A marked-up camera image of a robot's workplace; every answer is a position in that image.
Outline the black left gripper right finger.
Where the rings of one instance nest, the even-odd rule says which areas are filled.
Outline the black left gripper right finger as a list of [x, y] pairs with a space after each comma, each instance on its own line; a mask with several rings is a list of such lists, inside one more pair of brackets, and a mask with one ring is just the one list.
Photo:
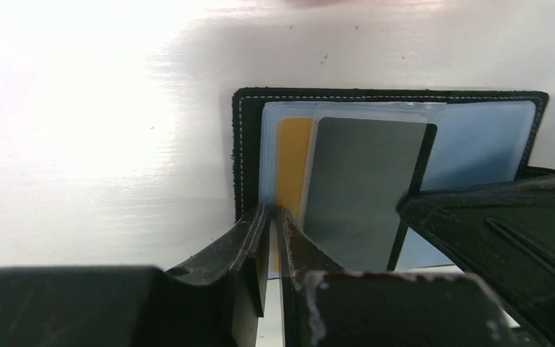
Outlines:
[[518, 346], [494, 292], [465, 273], [344, 268], [277, 209], [286, 346]]

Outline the black credit card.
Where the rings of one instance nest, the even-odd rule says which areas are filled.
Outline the black credit card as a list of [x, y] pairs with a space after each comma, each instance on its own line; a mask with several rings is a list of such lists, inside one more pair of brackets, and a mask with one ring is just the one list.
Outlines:
[[417, 189], [434, 124], [326, 117], [314, 148], [303, 231], [337, 263], [385, 271], [397, 238], [397, 204]]

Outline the black leather card holder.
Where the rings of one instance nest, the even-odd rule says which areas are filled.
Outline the black leather card holder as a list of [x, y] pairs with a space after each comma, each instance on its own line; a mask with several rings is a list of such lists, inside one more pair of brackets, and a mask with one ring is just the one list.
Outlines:
[[[314, 121], [297, 222], [303, 229], [321, 119], [436, 125], [419, 188], [407, 193], [415, 194], [513, 181], [534, 173], [529, 158], [547, 103], [548, 95], [540, 91], [241, 88], [231, 99], [235, 215], [241, 217], [259, 203], [276, 205], [278, 127], [284, 118]], [[386, 270], [448, 263], [447, 256], [400, 221]]]

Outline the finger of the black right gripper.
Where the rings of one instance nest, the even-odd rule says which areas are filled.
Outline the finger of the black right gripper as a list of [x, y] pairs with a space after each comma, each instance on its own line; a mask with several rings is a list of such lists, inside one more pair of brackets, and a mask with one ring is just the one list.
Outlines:
[[555, 173], [422, 192], [397, 211], [456, 266], [481, 277], [541, 344], [555, 346]]

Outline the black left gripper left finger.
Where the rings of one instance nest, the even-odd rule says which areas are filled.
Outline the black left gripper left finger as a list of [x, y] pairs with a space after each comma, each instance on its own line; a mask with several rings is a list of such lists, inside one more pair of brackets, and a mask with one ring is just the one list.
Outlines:
[[0, 346], [254, 346], [270, 209], [169, 270], [0, 267]]

